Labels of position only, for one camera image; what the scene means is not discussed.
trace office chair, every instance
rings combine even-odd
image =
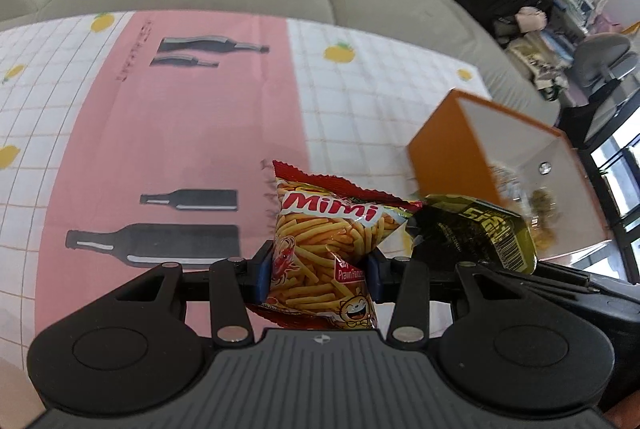
[[[578,45],[566,75],[582,89],[588,102],[576,106],[565,100],[558,123],[574,148],[584,149],[593,126],[597,125],[596,130],[602,127],[638,89],[634,80],[621,84],[638,68],[639,60],[638,53],[631,51],[630,39],[622,34],[596,34]]]

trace desk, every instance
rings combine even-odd
[[[250,45],[150,66],[163,39],[211,35]],[[15,28],[0,33],[0,70],[0,146],[20,150],[0,171],[0,357],[20,368],[34,333],[144,271],[115,257],[115,242],[66,248],[68,231],[237,225],[238,255],[251,257],[273,235],[272,159],[404,197],[414,191],[404,146],[447,92],[489,98],[475,67],[417,46],[223,12]],[[185,188],[237,190],[238,210],[140,204]],[[385,243],[404,253],[400,237]],[[190,308],[188,322],[202,330],[207,316]]]

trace small bottle illustration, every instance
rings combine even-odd
[[[149,66],[184,66],[184,67],[193,67],[193,66],[203,66],[207,68],[218,68],[220,63],[214,62],[209,63],[206,61],[201,61],[197,57],[191,55],[159,55],[152,59]]]
[[[231,52],[254,51],[261,54],[268,54],[269,47],[252,43],[238,43],[228,37],[221,35],[204,35],[200,37],[165,37],[158,53],[173,52],[176,50],[200,50],[203,52],[213,52],[218,54],[228,54]]]
[[[143,194],[141,204],[168,205],[179,211],[237,211],[235,189],[178,189],[169,194]]]
[[[116,232],[68,231],[65,247],[112,255],[130,266],[176,261],[209,268],[218,259],[240,256],[237,225],[134,223]]]

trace lemon print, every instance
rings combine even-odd
[[[474,75],[469,70],[461,68],[460,70],[458,70],[458,77],[460,77],[466,83],[467,81],[473,79]]]
[[[116,19],[113,17],[113,14],[98,14],[91,24],[91,30],[94,32],[102,32],[103,30],[107,30],[115,21]]]
[[[6,169],[11,165],[20,152],[15,146],[4,146],[0,148],[0,169]]]
[[[338,43],[324,51],[324,58],[334,63],[350,63],[356,58],[356,53],[347,43]]]
[[[16,75],[19,75],[22,70],[24,70],[24,64],[18,64],[11,68],[7,73],[5,73],[4,79],[2,79],[2,84],[7,82],[9,79],[13,79]]]

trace orange box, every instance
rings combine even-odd
[[[564,133],[495,102],[452,90],[407,147],[421,196],[459,194],[510,208],[500,198],[491,163],[519,175],[527,195],[548,188],[558,205],[550,259],[610,239],[591,183]],[[541,164],[551,164],[544,175]]]

